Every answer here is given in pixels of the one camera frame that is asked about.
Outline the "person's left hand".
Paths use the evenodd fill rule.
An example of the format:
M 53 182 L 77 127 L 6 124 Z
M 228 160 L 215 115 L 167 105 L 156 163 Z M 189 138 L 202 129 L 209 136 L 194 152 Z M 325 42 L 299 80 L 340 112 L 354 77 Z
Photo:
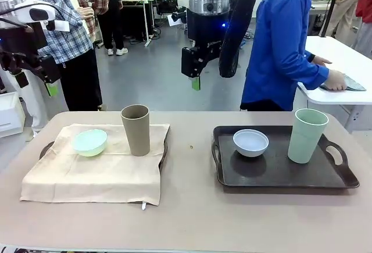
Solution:
M 322 65 L 322 66 L 326 66 L 327 64 L 332 64 L 331 61 L 324 59 L 320 56 L 315 56 L 312 60 L 312 63 L 317 64 L 317 65 Z

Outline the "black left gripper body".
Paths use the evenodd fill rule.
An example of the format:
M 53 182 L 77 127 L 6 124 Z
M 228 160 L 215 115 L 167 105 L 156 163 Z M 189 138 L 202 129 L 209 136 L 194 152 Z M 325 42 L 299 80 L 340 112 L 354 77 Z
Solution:
M 29 23 L 31 30 L 15 27 L 1 29 L 1 51 L 37 55 L 38 50 L 47 46 L 40 23 Z

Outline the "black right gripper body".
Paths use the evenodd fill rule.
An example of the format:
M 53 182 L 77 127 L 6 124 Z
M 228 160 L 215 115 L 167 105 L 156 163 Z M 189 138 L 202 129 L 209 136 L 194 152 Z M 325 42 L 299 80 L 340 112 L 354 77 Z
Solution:
M 229 21 L 229 11 L 203 15 L 187 9 L 188 39 L 193 41 L 191 49 L 220 50 Z

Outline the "person's right hand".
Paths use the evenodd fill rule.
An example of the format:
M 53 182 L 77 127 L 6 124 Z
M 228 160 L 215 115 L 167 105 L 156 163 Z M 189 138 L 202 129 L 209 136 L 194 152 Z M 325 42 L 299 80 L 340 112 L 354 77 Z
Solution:
M 347 88 L 344 74 L 337 70 L 329 70 L 328 78 L 324 84 L 332 91 L 342 91 Z

